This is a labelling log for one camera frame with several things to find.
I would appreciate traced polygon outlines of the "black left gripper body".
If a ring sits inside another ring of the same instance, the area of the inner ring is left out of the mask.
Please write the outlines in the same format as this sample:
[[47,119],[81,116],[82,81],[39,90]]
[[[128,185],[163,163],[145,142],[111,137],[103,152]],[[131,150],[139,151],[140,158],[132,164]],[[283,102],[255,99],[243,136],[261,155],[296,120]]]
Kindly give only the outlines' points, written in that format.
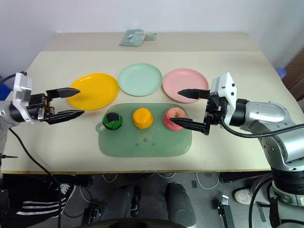
[[45,94],[36,94],[30,96],[30,102],[27,111],[34,120],[43,122],[55,114],[55,109],[50,105],[52,98]]

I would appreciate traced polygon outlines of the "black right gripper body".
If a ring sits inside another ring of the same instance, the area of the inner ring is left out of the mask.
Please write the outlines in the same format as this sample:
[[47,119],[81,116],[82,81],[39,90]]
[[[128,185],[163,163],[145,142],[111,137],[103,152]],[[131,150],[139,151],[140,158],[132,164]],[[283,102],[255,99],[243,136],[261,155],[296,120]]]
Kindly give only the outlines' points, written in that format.
[[204,91],[204,98],[207,99],[203,123],[205,125],[221,124],[221,119],[226,117],[228,101],[226,97],[211,94],[209,90]]

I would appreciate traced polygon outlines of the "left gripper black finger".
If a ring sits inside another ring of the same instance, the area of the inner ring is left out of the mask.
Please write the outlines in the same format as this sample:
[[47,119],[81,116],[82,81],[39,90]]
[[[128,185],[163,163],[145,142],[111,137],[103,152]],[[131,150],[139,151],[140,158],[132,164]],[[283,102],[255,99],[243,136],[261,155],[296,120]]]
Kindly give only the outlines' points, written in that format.
[[58,112],[57,114],[49,115],[44,119],[48,124],[58,124],[62,122],[66,122],[69,120],[73,120],[84,113],[82,110],[66,110],[62,112]]
[[80,90],[75,89],[75,88],[66,87],[66,88],[60,88],[60,89],[47,90],[46,93],[47,93],[49,100],[52,100],[54,98],[72,97],[72,96],[80,93]]

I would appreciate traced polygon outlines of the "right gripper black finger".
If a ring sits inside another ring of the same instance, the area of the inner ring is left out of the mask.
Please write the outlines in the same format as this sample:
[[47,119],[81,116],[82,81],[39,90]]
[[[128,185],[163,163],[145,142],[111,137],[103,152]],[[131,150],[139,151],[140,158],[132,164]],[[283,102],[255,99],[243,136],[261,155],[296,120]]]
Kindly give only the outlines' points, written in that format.
[[208,99],[209,90],[184,89],[178,92],[179,95],[190,99]]
[[170,120],[185,129],[201,132],[204,135],[209,135],[210,124],[208,123],[199,123],[193,121],[192,119],[181,117],[170,118]]

